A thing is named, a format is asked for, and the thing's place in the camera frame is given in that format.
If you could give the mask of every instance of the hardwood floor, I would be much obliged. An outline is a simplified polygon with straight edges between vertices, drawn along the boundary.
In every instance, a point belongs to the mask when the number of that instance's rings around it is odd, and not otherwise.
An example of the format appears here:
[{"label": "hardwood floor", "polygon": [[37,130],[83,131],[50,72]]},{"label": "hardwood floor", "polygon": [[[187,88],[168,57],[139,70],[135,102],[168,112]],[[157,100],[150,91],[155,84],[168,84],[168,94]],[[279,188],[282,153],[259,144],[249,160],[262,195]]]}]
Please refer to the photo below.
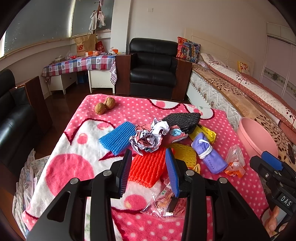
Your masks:
[{"label": "hardwood floor", "polygon": [[[35,158],[39,159],[52,153],[59,138],[64,132],[67,124],[75,113],[83,99],[90,94],[89,84],[73,84],[66,89],[64,95],[62,91],[56,91],[46,98],[45,102],[52,118],[53,124],[44,135],[39,145],[35,148]],[[111,88],[96,88],[92,94],[115,95]],[[190,104],[186,99],[182,103]]]}]

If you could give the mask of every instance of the polka dot blanket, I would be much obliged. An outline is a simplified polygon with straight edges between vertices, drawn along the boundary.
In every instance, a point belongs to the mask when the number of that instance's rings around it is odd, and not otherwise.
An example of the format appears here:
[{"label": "polka dot blanket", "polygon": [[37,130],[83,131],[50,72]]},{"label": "polka dot blanket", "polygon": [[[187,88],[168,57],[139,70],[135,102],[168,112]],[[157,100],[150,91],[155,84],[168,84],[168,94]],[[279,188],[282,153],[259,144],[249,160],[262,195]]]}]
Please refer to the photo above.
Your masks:
[{"label": "polka dot blanket", "polygon": [[[71,178],[78,177],[80,180],[94,178],[98,173],[109,169],[114,161],[122,159],[124,151],[114,156],[101,146],[98,141],[100,137],[125,121],[140,125],[151,123],[154,117],[160,120],[170,113],[178,112],[201,113],[200,124],[217,133],[213,148],[224,159],[229,148],[235,144],[238,144],[243,151],[246,173],[242,178],[230,177],[225,173],[213,175],[198,159],[202,176],[214,180],[226,177],[258,217],[268,207],[259,177],[250,168],[250,157],[229,124],[225,112],[176,102],[113,96],[116,100],[115,107],[102,115],[96,114],[94,106],[98,102],[104,102],[107,97],[102,94],[88,95],[67,125],[40,176],[29,207],[22,214],[22,219],[29,230]],[[188,145],[192,142],[190,138],[182,141]],[[111,200],[116,240],[181,240],[183,221],[162,222],[140,213],[150,201],[152,193],[160,191],[161,181],[157,181],[152,188],[145,188],[129,181],[124,196],[120,200]],[[89,203],[90,198],[86,206],[86,241],[89,241],[90,230]],[[213,238],[213,223],[209,198],[207,198],[207,210],[207,239],[210,241]]]}]

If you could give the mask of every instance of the screw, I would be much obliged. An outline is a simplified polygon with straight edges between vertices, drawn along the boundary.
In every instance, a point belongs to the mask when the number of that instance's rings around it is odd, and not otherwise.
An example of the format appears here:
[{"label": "screw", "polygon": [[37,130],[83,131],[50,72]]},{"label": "screw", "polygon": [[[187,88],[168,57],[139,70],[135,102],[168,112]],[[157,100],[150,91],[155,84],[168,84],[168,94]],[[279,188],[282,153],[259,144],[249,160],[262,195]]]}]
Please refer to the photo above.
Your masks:
[{"label": "screw", "polygon": [[219,182],[225,184],[227,183],[227,179],[225,177],[219,178]]},{"label": "screw", "polygon": [[194,171],[192,171],[192,170],[187,170],[185,173],[186,173],[187,176],[193,176],[194,175]]},{"label": "screw", "polygon": [[112,172],[110,170],[106,170],[106,171],[103,172],[103,175],[105,177],[110,176],[111,174],[112,174]]},{"label": "screw", "polygon": [[70,180],[70,183],[71,184],[76,184],[78,182],[78,178],[72,178],[71,180]]}]

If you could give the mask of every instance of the pink basin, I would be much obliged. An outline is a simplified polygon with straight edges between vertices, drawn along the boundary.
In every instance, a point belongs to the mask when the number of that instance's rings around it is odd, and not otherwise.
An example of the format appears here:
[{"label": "pink basin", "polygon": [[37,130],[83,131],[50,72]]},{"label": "pink basin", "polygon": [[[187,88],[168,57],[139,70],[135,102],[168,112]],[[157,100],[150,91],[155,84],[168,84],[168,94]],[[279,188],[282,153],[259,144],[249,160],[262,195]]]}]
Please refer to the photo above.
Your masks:
[{"label": "pink basin", "polygon": [[276,158],[279,155],[278,148],[271,135],[258,122],[243,117],[239,121],[237,135],[250,157],[261,157],[262,152],[268,151]]}]

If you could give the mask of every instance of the black leather sofa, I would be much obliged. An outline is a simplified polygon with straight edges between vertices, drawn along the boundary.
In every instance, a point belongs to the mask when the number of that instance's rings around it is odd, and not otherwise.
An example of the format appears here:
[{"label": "black leather sofa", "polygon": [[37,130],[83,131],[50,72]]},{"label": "black leather sofa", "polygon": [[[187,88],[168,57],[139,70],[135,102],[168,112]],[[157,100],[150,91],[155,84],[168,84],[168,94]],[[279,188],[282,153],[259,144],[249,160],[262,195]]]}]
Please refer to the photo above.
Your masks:
[{"label": "black leather sofa", "polygon": [[129,55],[117,55],[116,93],[183,100],[192,64],[176,58],[178,43],[134,38]]},{"label": "black leather sofa", "polygon": [[39,143],[43,132],[30,105],[25,87],[14,88],[9,69],[0,72],[0,161],[15,176]]}]

